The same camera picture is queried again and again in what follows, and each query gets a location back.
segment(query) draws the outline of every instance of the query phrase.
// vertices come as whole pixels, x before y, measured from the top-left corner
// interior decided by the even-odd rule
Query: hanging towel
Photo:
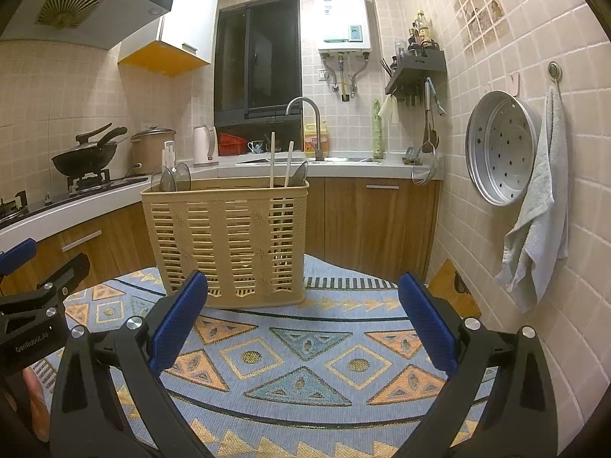
[[[566,130],[553,87],[543,110],[533,174],[517,222],[505,236],[502,269],[495,277],[522,312],[541,301],[556,260],[567,256]]]
[[[398,124],[399,123],[399,105],[396,101],[396,97],[392,94],[387,94],[380,113],[378,113],[383,122],[387,124]]]

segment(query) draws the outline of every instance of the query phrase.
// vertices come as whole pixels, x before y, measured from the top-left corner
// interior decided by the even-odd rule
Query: kitchen counter
[[[332,156],[353,157],[362,153],[332,153]],[[214,177],[268,176],[269,163],[240,163],[248,160],[261,159],[267,154],[248,154],[235,157],[221,157],[219,165],[213,167],[192,167],[193,179],[208,179]],[[295,152],[295,158],[303,158],[303,152]],[[291,163],[291,172],[301,164],[301,161]],[[286,170],[286,153],[276,155],[276,174],[284,174]],[[424,168],[418,178],[424,178]],[[433,179],[443,178],[443,157]],[[410,179],[412,170],[404,165],[400,155],[390,156],[381,162],[315,162],[308,167],[308,177],[376,177],[389,179]],[[50,209],[30,218],[19,221],[12,226],[0,230],[0,251],[6,251],[31,237],[41,241],[69,227],[83,223],[91,218],[99,217],[141,200],[140,193],[150,186],[149,181],[133,184],[107,191],[105,193],[83,198],[58,208]]]

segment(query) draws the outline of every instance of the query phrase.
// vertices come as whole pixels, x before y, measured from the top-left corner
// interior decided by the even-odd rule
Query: sink
[[[316,160],[311,160],[312,163],[321,163]],[[380,163],[379,160],[363,157],[326,157],[322,162],[332,163]]]
[[[325,160],[316,161],[314,158],[293,158],[291,160],[291,165],[294,163],[303,163],[305,160],[308,163],[380,163],[379,160],[374,158],[363,158],[363,157],[326,157]],[[278,159],[275,160],[276,163],[286,163],[286,159]],[[237,165],[242,165],[244,163],[270,163],[270,159],[268,158],[258,158],[256,160],[247,160],[245,162],[238,162]]]
[[[291,165],[293,165],[294,163],[303,163],[306,160],[309,161],[309,159],[304,158],[304,157],[299,157],[299,158],[293,157],[291,159]],[[236,165],[242,165],[244,163],[271,163],[271,162],[270,162],[270,159],[268,159],[268,158],[258,158],[256,160],[246,160],[245,162],[238,162]],[[277,159],[274,159],[274,163],[286,163],[286,159],[285,158],[277,158]]]

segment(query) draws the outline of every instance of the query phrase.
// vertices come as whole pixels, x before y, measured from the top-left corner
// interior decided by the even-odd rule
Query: wooden cutting board
[[[429,284],[428,290],[433,296],[447,300],[461,317],[479,318],[482,314],[450,260],[446,260],[439,269],[439,272]]]

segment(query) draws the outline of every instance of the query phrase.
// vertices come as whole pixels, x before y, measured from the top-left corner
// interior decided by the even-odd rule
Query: dish rack
[[[242,153],[246,153],[246,140],[226,132],[221,132],[219,138],[219,156],[227,157],[241,155]]]
[[[207,306],[261,308],[301,303],[309,184],[284,177],[197,179],[191,191],[141,193],[144,215],[168,294],[189,273],[208,280]]]

